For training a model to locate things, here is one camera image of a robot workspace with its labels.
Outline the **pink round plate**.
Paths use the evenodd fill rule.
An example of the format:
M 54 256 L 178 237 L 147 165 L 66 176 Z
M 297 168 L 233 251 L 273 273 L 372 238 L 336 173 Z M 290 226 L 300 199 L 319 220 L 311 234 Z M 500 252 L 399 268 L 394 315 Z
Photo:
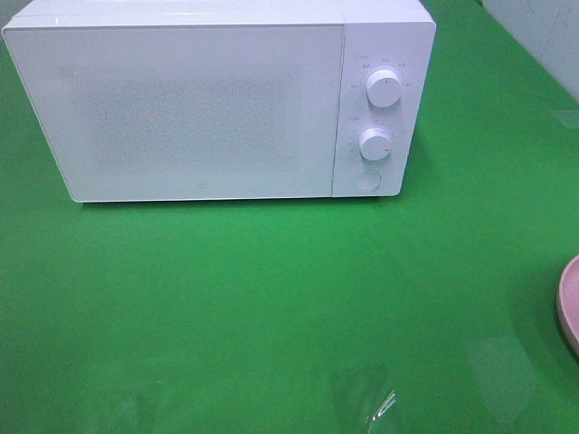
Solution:
M 565 266 L 556 293 L 559 325 L 575 355 L 578 355 L 578 262 L 575 256 Z

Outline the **round door release button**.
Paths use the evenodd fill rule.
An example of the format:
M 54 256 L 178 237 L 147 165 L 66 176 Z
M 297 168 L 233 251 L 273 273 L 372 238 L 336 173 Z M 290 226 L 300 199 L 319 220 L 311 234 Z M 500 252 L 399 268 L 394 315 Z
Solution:
M 381 175 L 376 170 L 365 170 L 364 172 L 356 175 L 355 177 L 355 187 L 362 192 L 372 192 L 375 191 L 381 183 Z

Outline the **lower white microwave knob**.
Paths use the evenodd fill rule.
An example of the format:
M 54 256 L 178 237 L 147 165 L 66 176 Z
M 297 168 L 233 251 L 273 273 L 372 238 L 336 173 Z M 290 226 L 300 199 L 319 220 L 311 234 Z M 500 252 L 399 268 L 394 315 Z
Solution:
M 369 128 L 358 139 L 362 157 L 368 161 L 380 161 L 392 151 L 392 134 L 383 128 Z

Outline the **white microwave knob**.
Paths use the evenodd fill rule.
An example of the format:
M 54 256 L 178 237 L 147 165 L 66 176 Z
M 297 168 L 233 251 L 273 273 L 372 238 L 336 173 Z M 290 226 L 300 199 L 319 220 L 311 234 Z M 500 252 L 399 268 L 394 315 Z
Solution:
M 380 161 L 392 151 L 392 134 L 383 128 L 369 128 L 358 139 L 362 157 L 368 161 Z
M 391 66 L 384 66 L 372 72 L 365 82 L 366 96 L 377 108 L 387 108 L 395 104 L 403 93 L 403 79 Z

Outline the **upper white microwave knob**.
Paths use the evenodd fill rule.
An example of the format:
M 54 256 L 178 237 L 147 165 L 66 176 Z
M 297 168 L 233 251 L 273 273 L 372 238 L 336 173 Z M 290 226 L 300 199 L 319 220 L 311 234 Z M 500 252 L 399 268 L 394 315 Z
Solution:
M 395 104 L 403 93 L 403 79 L 391 66 L 384 66 L 372 72 L 365 82 L 366 96 L 377 108 L 387 108 Z

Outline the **white microwave door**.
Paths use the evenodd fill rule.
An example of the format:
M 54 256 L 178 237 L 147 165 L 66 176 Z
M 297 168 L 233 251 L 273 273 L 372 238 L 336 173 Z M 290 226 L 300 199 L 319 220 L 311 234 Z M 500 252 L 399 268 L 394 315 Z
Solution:
M 326 197 L 342 25 L 9 29 L 74 201 Z

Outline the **white microwave oven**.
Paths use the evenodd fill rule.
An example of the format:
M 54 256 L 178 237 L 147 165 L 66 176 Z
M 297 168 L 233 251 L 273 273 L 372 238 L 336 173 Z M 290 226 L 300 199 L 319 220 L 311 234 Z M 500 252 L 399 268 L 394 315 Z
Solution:
M 326 197 L 397 195 L 436 33 L 418 1 L 33 1 L 9 20 L 2 36 L 9 52 L 9 29 L 248 25 L 343 26 L 333 180 Z M 403 93 L 392 106 L 377 108 L 367 99 L 365 82 L 384 66 L 400 73 Z M 392 134 L 392 151 L 380 161 L 365 160 L 358 144 L 374 127 Z M 369 169 L 380 173 L 381 183 L 362 192 L 355 177 Z

